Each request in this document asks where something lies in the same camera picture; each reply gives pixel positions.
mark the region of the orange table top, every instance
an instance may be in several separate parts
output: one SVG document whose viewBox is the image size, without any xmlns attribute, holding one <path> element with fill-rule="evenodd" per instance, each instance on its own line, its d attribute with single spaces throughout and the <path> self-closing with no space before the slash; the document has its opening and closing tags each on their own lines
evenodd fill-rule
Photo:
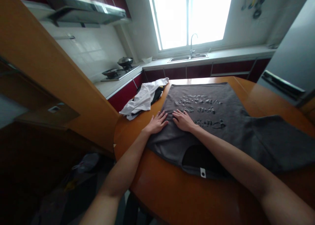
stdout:
<svg viewBox="0 0 315 225">
<path fill-rule="evenodd" d="M 116 159 L 120 159 L 152 115 L 161 110 L 171 84 L 222 82 L 231 85 L 250 116 L 280 115 L 315 138 L 314 125 L 298 109 L 261 85 L 237 77 L 170 80 L 150 111 L 141 113 L 132 121 L 119 117 L 114 135 Z M 315 165 L 278 176 L 315 209 Z M 130 190 L 154 215 L 169 224 L 268 223 L 257 200 L 240 183 L 187 174 L 149 149 L 143 152 Z"/>
</svg>

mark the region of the window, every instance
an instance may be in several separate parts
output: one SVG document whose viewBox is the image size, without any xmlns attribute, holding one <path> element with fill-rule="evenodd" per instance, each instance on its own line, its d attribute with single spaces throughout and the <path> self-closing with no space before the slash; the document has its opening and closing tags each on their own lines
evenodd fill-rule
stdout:
<svg viewBox="0 0 315 225">
<path fill-rule="evenodd" d="M 160 50 L 222 40 L 231 0 L 150 0 Z"/>
</svg>

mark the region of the hand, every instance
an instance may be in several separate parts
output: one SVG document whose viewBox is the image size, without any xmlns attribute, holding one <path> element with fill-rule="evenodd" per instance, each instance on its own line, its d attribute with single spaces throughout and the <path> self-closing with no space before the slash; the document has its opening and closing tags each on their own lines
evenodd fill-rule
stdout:
<svg viewBox="0 0 315 225">
<path fill-rule="evenodd" d="M 177 109 L 177 111 L 174 111 L 173 116 L 176 118 L 173 118 L 173 121 L 178 126 L 179 129 L 183 131 L 191 131 L 194 127 L 198 126 L 196 125 L 193 120 L 190 118 L 188 113 L 184 111 L 183 113 Z"/>
<path fill-rule="evenodd" d="M 168 124 L 168 121 L 164 122 L 166 117 L 167 113 L 165 113 L 165 111 L 162 113 L 159 111 L 155 117 L 152 116 L 150 123 L 143 129 L 143 131 L 149 134 L 159 133 Z"/>
</svg>

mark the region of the range hood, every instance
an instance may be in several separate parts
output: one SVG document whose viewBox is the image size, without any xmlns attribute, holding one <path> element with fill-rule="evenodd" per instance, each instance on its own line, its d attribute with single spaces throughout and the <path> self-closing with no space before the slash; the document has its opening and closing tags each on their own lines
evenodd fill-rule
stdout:
<svg viewBox="0 0 315 225">
<path fill-rule="evenodd" d="M 71 22 L 86 24 L 109 24 L 126 17 L 126 11 L 92 0 L 47 0 L 55 11 L 47 18 L 56 26 Z"/>
</svg>

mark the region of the white countertop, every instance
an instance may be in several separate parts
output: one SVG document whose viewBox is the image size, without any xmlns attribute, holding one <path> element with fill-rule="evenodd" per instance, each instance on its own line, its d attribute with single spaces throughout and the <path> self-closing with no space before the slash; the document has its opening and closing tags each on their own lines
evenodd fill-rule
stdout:
<svg viewBox="0 0 315 225">
<path fill-rule="evenodd" d="M 200 59 L 168 63 L 168 61 L 171 59 L 170 57 L 168 57 L 152 61 L 148 64 L 144 64 L 143 62 L 141 62 L 137 64 L 139 65 L 139 67 L 137 67 L 133 72 L 126 74 L 122 79 L 118 81 L 96 82 L 94 85 L 102 93 L 102 95 L 104 95 L 106 99 L 109 99 L 118 90 L 124 87 L 131 79 L 135 78 L 142 70 L 174 68 L 190 65 L 200 65 L 212 62 L 228 62 L 242 59 L 254 59 L 257 57 L 264 58 L 273 56 L 275 51 L 275 49 L 268 49 L 264 45 L 259 45 L 246 48 L 213 51 L 211 53 L 206 53 L 208 57 Z"/>
<path fill-rule="evenodd" d="M 106 99 L 109 99 L 113 93 L 125 86 L 131 79 L 136 77 L 142 71 L 141 65 L 135 68 L 131 73 L 127 73 L 120 80 L 116 81 L 105 81 L 94 83 L 95 87 L 104 95 Z"/>
<path fill-rule="evenodd" d="M 190 65 L 199 65 L 199 64 L 206 64 L 206 63 L 212 63 L 212 62 L 236 61 L 236 60 L 250 59 L 250 58 L 256 58 L 256 57 L 271 57 L 273 56 L 275 51 L 276 51 L 275 49 L 269 49 L 264 45 L 237 48 L 237 49 L 227 49 L 227 50 L 213 51 L 210 53 L 201 53 L 201 54 L 206 54 L 208 57 L 200 58 L 200 59 L 190 59 L 190 60 L 183 60 L 183 61 L 176 61 L 176 62 L 168 62 L 171 59 L 170 57 L 158 59 L 156 61 L 152 61 L 148 64 L 142 65 L 142 68 L 144 70 L 149 70 L 149 69 L 155 70 L 155 69 L 162 69 L 162 68 L 174 68 L 174 67 L 182 67 L 182 66 L 190 66 Z"/>
</svg>

